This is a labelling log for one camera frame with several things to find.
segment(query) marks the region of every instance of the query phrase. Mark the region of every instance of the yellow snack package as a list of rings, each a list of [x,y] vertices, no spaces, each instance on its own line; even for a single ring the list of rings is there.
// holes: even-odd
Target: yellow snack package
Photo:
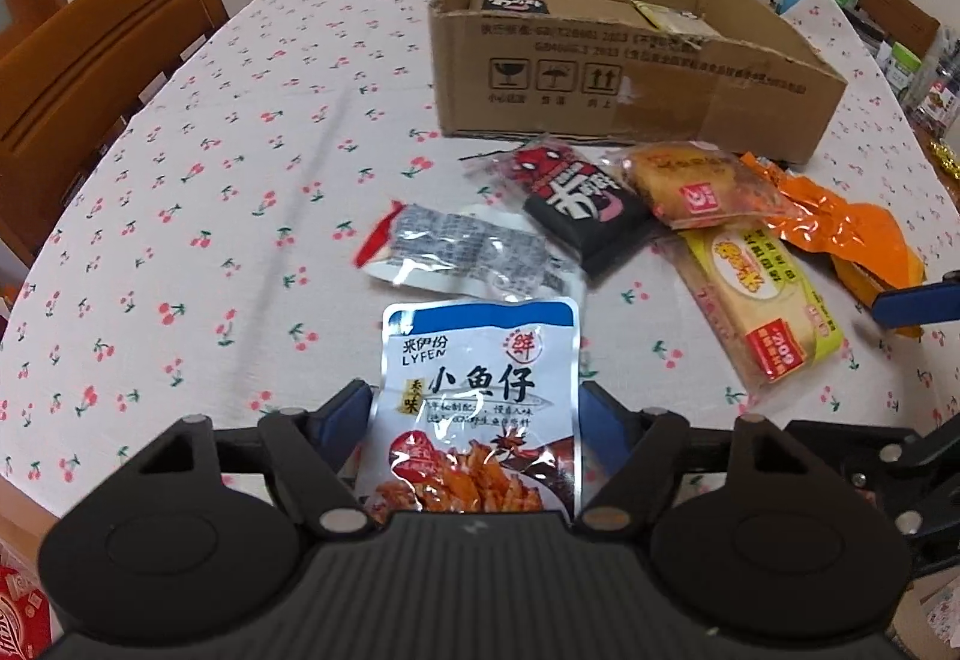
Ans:
[[[823,298],[760,224],[684,230],[664,248],[741,382],[757,391],[843,344]]]

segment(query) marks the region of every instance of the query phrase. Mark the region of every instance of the fish snack package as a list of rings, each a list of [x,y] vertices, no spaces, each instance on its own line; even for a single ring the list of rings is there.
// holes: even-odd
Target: fish snack package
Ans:
[[[569,299],[390,305],[355,492],[368,513],[579,510]]]
[[[766,227],[686,230],[664,249],[748,391],[843,344],[823,298]]]
[[[444,214],[394,203],[354,264],[395,286],[486,300],[565,296],[582,302],[587,292],[579,267],[529,220],[488,206]]]
[[[630,257],[656,228],[635,192],[553,137],[493,155],[490,165],[526,214],[576,254],[592,280]]]
[[[784,218],[796,206],[735,155],[699,141],[638,145],[605,160],[672,230]]]

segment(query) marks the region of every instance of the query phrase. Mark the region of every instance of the plastic container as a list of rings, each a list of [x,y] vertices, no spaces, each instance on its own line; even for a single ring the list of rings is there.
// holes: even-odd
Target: plastic container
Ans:
[[[890,49],[890,61],[884,69],[887,83],[894,89],[896,100],[901,101],[910,88],[910,83],[920,69],[920,58],[901,43],[894,43]]]
[[[960,55],[940,59],[936,76],[911,116],[935,139],[942,139],[960,110]]]

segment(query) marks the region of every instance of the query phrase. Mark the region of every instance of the chair backrest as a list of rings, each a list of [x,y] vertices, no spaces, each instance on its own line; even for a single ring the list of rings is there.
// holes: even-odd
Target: chair backrest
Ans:
[[[74,0],[0,59],[0,238],[28,265],[83,165],[223,0]]]

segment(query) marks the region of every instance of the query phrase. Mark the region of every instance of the tablecloth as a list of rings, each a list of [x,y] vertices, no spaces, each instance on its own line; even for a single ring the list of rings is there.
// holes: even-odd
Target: tablecloth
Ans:
[[[350,263],[397,199],[497,204],[440,136],[427,0],[253,0],[131,122],[59,221],[0,353],[0,471],[56,514],[184,414],[252,425],[377,382],[390,302],[433,299]],[[806,172],[889,206],[931,278],[960,219],[832,0],[792,22],[850,81]],[[761,410],[929,430],[957,410],[960,328],[885,334],[806,263],[847,340]],[[589,295],[581,375],[625,404],[728,428],[752,398],[683,283],[647,248]]]

